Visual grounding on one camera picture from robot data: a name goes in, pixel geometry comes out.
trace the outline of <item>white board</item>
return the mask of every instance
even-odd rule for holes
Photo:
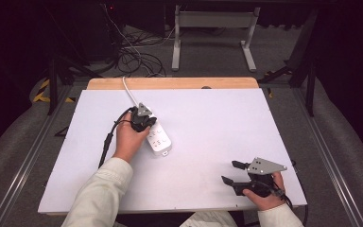
[[[166,157],[144,143],[131,165],[134,176],[120,213],[244,210],[221,176],[246,182],[232,161],[255,157],[287,166],[285,189],[294,205],[306,200],[261,89],[131,90],[158,117],[172,140]],[[126,91],[83,91],[52,170],[39,213],[67,213],[79,189],[96,172],[113,121],[133,103]],[[113,137],[107,159],[115,148]]]

